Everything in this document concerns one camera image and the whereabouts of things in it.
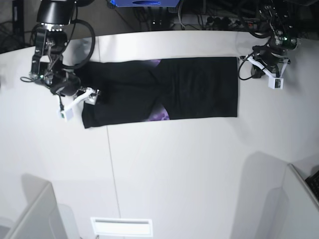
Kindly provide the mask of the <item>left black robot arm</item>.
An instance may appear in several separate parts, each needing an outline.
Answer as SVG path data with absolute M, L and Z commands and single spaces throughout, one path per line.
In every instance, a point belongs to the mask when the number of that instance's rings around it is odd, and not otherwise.
M 298 33 L 289 16 L 287 4 L 283 0 L 263 0 L 258 4 L 260 18 L 266 22 L 266 29 L 255 31 L 248 26 L 242 16 L 242 9 L 246 3 L 246 0 L 242 0 L 237 6 L 240 22 L 252 36 L 258 39 L 266 38 L 267 41 L 263 45 L 253 46 L 250 54 L 241 57 L 242 63 L 238 68 L 238 74 L 245 62 L 250 62 L 252 68 L 250 77 L 239 79 L 243 81 L 260 79 L 267 73 L 278 78 L 284 71 L 284 67 L 279 67 L 279 65 L 287 66 L 291 63 L 287 53 L 295 50 L 298 45 Z

